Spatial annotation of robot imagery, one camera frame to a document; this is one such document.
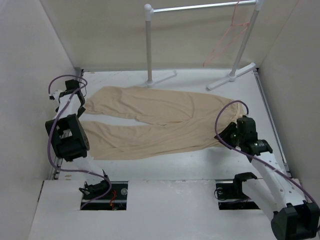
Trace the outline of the beige drawstring trousers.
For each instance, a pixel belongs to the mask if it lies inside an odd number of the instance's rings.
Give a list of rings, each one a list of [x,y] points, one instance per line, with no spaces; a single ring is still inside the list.
[[[217,147],[216,132],[245,114],[240,103],[219,95],[106,86],[85,103],[89,115],[138,122],[136,126],[85,120],[95,160],[139,160]]]

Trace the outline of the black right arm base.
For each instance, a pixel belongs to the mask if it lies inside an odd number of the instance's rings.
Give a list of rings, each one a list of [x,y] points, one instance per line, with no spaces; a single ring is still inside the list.
[[[252,172],[245,172],[236,174],[233,179],[216,181],[214,197],[218,200],[219,210],[259,210],[256,203],[243,193],[242,183],[251,179],[258,178]]]

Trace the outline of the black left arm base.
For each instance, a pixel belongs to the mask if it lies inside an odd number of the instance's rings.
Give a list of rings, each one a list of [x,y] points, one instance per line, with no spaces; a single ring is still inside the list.
[[[128,181],[112,181],[111,189],[90,192],[85,187],[80,187],[82,193],[80,209],[82,211],[125,211],[127,209]]]

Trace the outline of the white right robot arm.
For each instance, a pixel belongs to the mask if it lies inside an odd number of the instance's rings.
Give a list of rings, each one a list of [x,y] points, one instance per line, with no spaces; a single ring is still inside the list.
[[[230,150],[245,155],[261,179],[245,172],[234,176],[232,192],[236,198],[250,198],[270,220],[278,240],[307,240],[316,237],[320,208],[306,200],[306,193],[278,164],[270,144],[258,138],[256,122],[240,117],[215,138]]]

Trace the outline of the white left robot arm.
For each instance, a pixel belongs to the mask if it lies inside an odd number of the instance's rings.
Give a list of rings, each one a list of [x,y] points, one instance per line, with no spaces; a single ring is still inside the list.
[[[80,123],[80,116],[85,112],[82,89],[86,85],[87,81],[80,78],[66,80],[65,90],[52,92],[51,87],[48,88],[49,99],[56,101],[58,107],[54,118],[45,123],[49,137],[47,152],[49,162],[58,171],[78,172],[86,177],[84,187],[79,189],[84,196],[105,200],[112,195],[112,186],[105,171],[93,165],[93,158],[89,153],[89,139]],[[51,151],[57,158],[72,163],[75,169],[62,169],[55,165]]]

